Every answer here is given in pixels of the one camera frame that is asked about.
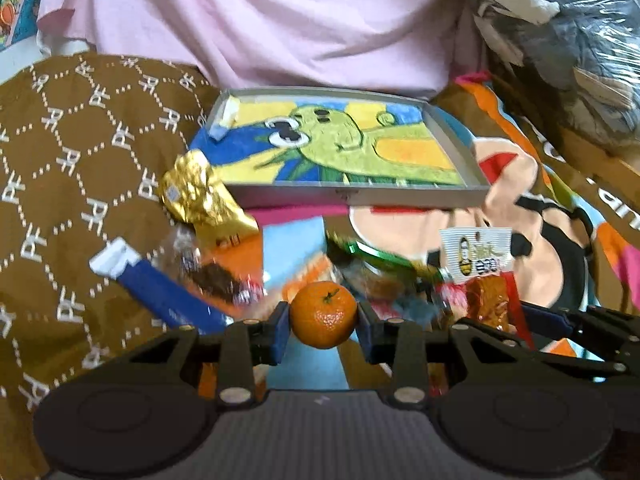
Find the gray ribbed surface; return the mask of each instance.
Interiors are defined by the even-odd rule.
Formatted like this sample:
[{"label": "gray ribbed surface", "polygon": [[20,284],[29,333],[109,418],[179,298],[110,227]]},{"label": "gray ribbed surface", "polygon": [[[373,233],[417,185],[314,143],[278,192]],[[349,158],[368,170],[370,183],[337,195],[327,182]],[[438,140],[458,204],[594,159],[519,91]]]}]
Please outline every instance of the gray ribbed surface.
[{"label": "gray ribbed surface", "polygon": [[[72,480],[57,473],[51,480]],[[426,416],[373,392],[271,392],[229,413],[187,460],[148,480],[505,480],[452,452]],[[565,480],[599,480],[588,471]]]}]

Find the tray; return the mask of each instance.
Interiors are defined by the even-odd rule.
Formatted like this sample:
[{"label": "tray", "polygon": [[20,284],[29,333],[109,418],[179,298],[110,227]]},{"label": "tray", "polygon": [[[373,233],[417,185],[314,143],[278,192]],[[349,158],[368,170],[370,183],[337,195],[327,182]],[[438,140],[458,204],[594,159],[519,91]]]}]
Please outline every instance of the tray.
[{"label": "tray", "polygon": [[342,89],[220,94],[191,149],[239,205],[481,206],[489,184],[427,102]]}]

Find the clothes in plastic bag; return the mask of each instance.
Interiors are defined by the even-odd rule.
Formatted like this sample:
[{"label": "clothes in plastic bag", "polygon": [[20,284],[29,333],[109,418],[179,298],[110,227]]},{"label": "clothes in plastic bag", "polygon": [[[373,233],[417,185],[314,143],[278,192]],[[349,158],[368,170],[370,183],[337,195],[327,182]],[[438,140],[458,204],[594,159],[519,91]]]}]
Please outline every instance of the clothes in plastic bag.
[{"label": "clothes in plastic bag", "polygon": [[561,123],[610,148],[640,143],[637,0],[468,2],[500,60],[533,69],[557,92]]}]

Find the gold foil wrapper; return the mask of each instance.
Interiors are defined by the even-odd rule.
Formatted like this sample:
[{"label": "gold foil wrapper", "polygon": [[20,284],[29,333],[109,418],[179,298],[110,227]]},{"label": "gold foil wrapper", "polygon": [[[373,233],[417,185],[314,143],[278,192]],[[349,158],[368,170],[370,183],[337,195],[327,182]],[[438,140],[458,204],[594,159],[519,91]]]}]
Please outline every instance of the gold foil wrapper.
[{"label": "gold foil wrapper", "polygon": [[192,224],[207,247],[236,245],[259,232],[255,219],[236,203],[200,150],[179,156],[158,191],[169,212]]}]

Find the orange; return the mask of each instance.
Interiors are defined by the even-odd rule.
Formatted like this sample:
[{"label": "orange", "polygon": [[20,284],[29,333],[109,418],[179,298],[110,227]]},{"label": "orange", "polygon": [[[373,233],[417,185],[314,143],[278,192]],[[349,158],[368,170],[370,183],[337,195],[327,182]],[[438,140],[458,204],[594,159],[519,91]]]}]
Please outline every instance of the orange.
[{"label": "orange", "polygon": [[305,285],[291,302],[289,322],[305,345],[326,350],[347,341],[356,327],[358,304],[334,282]]}]

